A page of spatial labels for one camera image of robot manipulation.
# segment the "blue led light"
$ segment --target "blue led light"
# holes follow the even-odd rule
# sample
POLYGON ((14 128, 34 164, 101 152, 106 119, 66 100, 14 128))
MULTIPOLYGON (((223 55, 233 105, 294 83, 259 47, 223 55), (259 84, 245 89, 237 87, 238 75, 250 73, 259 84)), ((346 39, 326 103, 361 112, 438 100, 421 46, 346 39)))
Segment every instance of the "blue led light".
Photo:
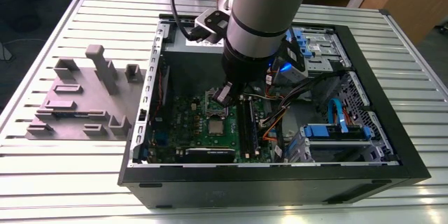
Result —
POLYGON ((283 68, 281 69, 281 72, 289 71, 291 68, 293 68, 291 63, 286 63, 286 64, 283 65, 283 68))

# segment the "black cable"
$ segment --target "black cable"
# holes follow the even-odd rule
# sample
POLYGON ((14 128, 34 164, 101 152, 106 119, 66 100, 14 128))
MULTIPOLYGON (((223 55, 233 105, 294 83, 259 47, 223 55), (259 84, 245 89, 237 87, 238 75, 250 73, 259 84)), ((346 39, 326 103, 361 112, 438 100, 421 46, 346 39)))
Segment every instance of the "black cable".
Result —
POLYGON ((286 46, 287 48, 291 50, 291 52, 297 55, 297 62, 298 62, 298 70, 305 72, 306 71, 306 58, 303 56, 303 53, 301 51, 301 45, 299 45, 299 42, 298 42, 298 37, 297 37, 297 33, 295 33, 295 29, 293 28, 293 26, 290 26, 289 28, 290 30, 290 33, 291 33, 291 42, 285 39, 285 43, 286 43, 286 46))
POLYGON ((185 35, 185 37, 186 37, 190 41, 193 41, 193 40, 194 40, 194 39, 193 39, 193 36, 191 36, 191 34, 187 32, 187 30, 186 30, 186 28, 185 28, 185 25, 183 25, 183 23, 181 22, 181 18, 179 18, 179 16, 178 16, 178 10, 177 10, 175 0, 171 0, 171 10, 173 10, 173 12, 174 12, 174 17, 175 17, 177 25, 178 25, 178 27, 179 27, 179 30, 181 30, 182 34, 185 35))
POLYGON ((265 121, 269 122, 273 119, 277 119, 287 110, 287 107, 291 105, 294 99, 298 98, 303 93, 309 92, 323 80, 331 77, 341 76, 345 73, 347 73, 346 70, 341 70, 333 73, 323 73, 314 79, 307 79, 306 81, 303 81, 282 100, 277 113, 273 116, 269 116, 265 121))

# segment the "white table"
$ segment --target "white table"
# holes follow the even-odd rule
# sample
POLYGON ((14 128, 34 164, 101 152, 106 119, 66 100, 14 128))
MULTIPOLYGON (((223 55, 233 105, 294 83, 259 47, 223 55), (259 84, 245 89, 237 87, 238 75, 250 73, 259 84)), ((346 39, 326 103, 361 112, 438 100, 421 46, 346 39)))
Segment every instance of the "white table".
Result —
MULTIPOLYGON (((177 0, 198 15, 214 0, 177 0)), ((74 0, 0 115, 0 222, 59 223, 446 223, 448 219, 447 88, 395 21, 377 10, 301 7, 297 22, 347 25, 359 42, 433 178, 353 205, 150 211, 119 187, 125 142, 27 140, 61 57, 94 67, 102 44, 117 68, 149 66, 159 14, 170 0, 74 0)))

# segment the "black case frame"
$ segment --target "black case frame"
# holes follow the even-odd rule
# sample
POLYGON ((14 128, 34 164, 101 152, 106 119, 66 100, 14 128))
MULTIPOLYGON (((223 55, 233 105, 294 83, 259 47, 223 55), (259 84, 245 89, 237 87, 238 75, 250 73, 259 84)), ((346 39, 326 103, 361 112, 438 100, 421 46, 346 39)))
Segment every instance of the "black case frame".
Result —
MULTIPOLYGON (((193 26, 193 22, 185 24, 186 26, 193 26)), ((130 187, 130 190, 149 208, 233 207, 261 205, 279 206, 350 203, 367 198, 369 196, 387 190, 391 187, 413 185, 431 177, 429 169, 401 123, 394 107, 386 96, 381 83, 369 65, 367 59, 355 41, 350 28, 347 26, 329 24, 294 23, 294 25, 335 29, 346 53, 353 62, 354 70, 358 74, 365 91, 371 101, 369 110, 377 113, 385 133, 391 141, 402 165, 325 165, 318 167, 291 167, 286 165, 281 167, 271 166, 251 168, 134 168, 127 167, 131 145, 131 141, 129 141, 119 176, 119 185, 130 187), (347 188, 347 186, 342 186, 341 190, 310 189, 318 189, 323 187, 329 188, 329 186, 333 186, 333 184, 335 187, 339 187, 339 182, 342 180, 345 181, 345 185, 349 185, 350 188, 347 188), (257 192, 239 188, 243 184, 246 184, 245 182, 251 182, 255 187, 261 186, 258 195, 255 195, 257 192), (317 198, 321 200, 307 200, 309 195, 298 195, 298 200, 291 199, 291 190, 286 192, 281 190, 279 197, 273 197, 270 193, 263 195, 262 186, 265 186, 265 183, 269 183, 270 186, 278 185, 279 187, 283 187, 283 185, 291 185, 291 182, 298 183, 299 191, 306 190, 307 194, 319 194, 319 197, 317 198), (210 186, 210 183, 218 183, 218 190, 222 192, 219 193, 219 197, 213 197, 213 202, 210 199, 213 187, 205 186, 210 186), (199 194, 209 194, 209 198, 206 198, 202 202, 191 202, 193 200, 189 199, 179 199, 174 201, 161 200, 161 202, 155 202, 154 199, 151 199, 153 192, 158 191, 158 195, 159 193, 162 193, 162 195, 165 193, 170 194, 169 188, 171 188, 171 186, 169 186, 167 191, 163 192, 163 188, 169 184, 171 184, 171 186, 175 185, 181 191, 190 190, 191 194, 189 197, 201 198, 202 196, 199 194), (202 190, 198 188, 193 190, 193 187, 203 187, 205 189, 202 190), (241 202, 237 199, 237 195, 241 195, 242 197, 241 202), (253 198, 254 200, 247 202, 243 200, 247 197, 253 198)))

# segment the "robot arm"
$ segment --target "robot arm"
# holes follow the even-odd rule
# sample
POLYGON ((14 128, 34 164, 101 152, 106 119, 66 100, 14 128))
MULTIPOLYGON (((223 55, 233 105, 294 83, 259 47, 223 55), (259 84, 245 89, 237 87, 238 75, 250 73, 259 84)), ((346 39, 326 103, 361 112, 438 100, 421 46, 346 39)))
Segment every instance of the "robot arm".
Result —
POLYGON ((197 19, 209 31, 207 39, 226 40, 223 69, 226 86, 214 99, 233 104, 249 82, 261 80, 270 61, 285 52, 286 32, 303 0, 221 0, 219 9, 210 9, 197 19))

